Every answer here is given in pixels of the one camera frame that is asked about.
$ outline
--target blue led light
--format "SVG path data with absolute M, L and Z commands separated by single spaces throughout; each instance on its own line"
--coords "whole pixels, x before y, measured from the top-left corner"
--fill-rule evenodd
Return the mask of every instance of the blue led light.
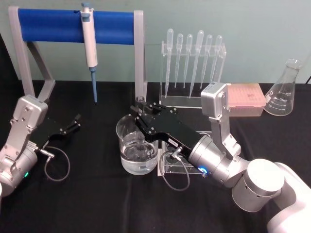
M 202 166 L 199 167 L 198 170 L 199 170 L 200 172 L 203 172 L 203 173 L 207 174 L 207 169 L 204 168 L 204 167 L 202 167 Z

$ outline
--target pipette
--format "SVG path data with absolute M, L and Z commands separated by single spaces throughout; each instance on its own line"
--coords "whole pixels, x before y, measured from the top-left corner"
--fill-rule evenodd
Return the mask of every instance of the pipette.
M 200 56 L 200 50 L 202 48 L 203 37 L 204 37 L 204 31 L 200 30 L 198 32 L 197 37 L 196 37 L 196 43 L 195 43 L 195 58 L 194 58 L 194 65 L 193 65 L 193 72 L 192 72 L 189 98 L 191 97 L 191 93 L 192 93 L 193 87 L 194 87 L 195 75 L 196 75 L 196 70 L 198 68 L 198 61 L 199 61 L 199 56 Z
M 204 57 L 204 61 L 203 61 L 202 76 L 201 76 L 201 86 L 200 86 L 200 88 L 202 88 L 202 84 L 203 84 L 203 80 L 204 80 L 204 76 L 205 76 L 205 70 L 206 70 L 206 66 L 207 66 L 207 59 L 209 57 L 210 48 L 212 47 L 212 41 L 213 41 L 213 36 L 212 35 L 208 35 L 206 37 L 206 42 L 205 42 L 205 57 Z
M 172 48 L 173 48 L 173 29 L 167 30 L 167 66 L 166 66 L 166 80 L 165 80 L 165 97 L 167 95 L 167 91 L 169 89 L 169 81 L 170 81 L 170 68 L 171 68 L 171 55 L 172 55 Z
M 89 3 L 84 2 L 81 11 L 81 21 L 83 29 L 84 45 L 86 49 L 86 63 L 91 71 L 94 102 L 97 104 L 96 78 L 95 72 L 97 68 L 96 40 L 94 29 L 94 9 L 90 8 Z
M 184 88 L 185 88 L 185 82 L 186 82 L 186 76 L 188 71 L 188 63 L 189 63 L 189 57 L 190 57 L 190 51 L 192 47 L 192 35 L 187 35 L 187 41 L 186 41 L 186 60 L 185 60 L 185 67 L 184 67 Z
M 176 49 L 177 49 L 177 55 L 176 55 L 176 65 L 175 65 L 175 88 L 178 78 L 178 70 L 179 70 L 179 59 L 181 54 L 181 48 L 183 47 L 183 38 L 184 36 L 182 34 L 178 34 L 177 36 L 177 43 L 176 43 Z
M 218 53 L 220 50 L 220 46 L 222 44 L 222 40 L 223 40 L 223 37 L 221 35 L 217 36 L 216 42 L 215 42 L 215 56 L 214 56 L 214 60 L 213 60 L 213 64 L 212 64 L 212 70 L 210 72 L 210 82 L 209 83 L 211 83 L 213 81 L 217 57 L 218 57 Z

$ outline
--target pipette tip box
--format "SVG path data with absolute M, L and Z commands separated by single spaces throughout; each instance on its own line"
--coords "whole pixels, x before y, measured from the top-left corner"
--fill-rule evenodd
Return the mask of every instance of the pipette tip box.
M 259 117 L 266 99 L 258 83 L 228 83 L 231 117 Z

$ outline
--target glass beaker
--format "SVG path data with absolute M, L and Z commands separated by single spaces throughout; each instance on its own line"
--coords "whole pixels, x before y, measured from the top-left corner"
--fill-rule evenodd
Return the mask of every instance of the glass beaker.
M 265 95 L 267 103 L 264 110 L 275 116 L 285 116 L 292 112 L 295 81 L 302 68 L 302 62 L 296 59 L 288 59 L 285 65 L 282 76 Z
M 124 169 L 133 175 L 145 175 L 151 172 L 157 164 L 158 141 L 146 142 L 145 136 L 135 125 L 135 120 L 130 114 L 119 120 L 116 132 Z

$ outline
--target light green wall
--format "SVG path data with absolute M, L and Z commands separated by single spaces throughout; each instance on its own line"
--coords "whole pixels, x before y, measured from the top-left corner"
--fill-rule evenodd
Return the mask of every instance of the light green wall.
M 311 1 L 309 0 L 90 0 L 95 10 L 143 10 L 145 16 L 147 79 L 160 74 L 160 43 L 168 28 L 174 34 L 196 35 L 202 29 L 221 34 L 227 48 L 223 82 L 274 83 L 287 58 L 307 61 L 298 75 L 311 75 Z M 7 8 L 80 9 L 81 0 L 1 0 L 0 33 L 15 68 L 17 60 Z M 90 80 L 83 44 L 40 42 L 56 80 Z M 132 46 L 97 45 L 99 81 L 134 81 Z M 33 79 L 41 79 L 31 59 Z

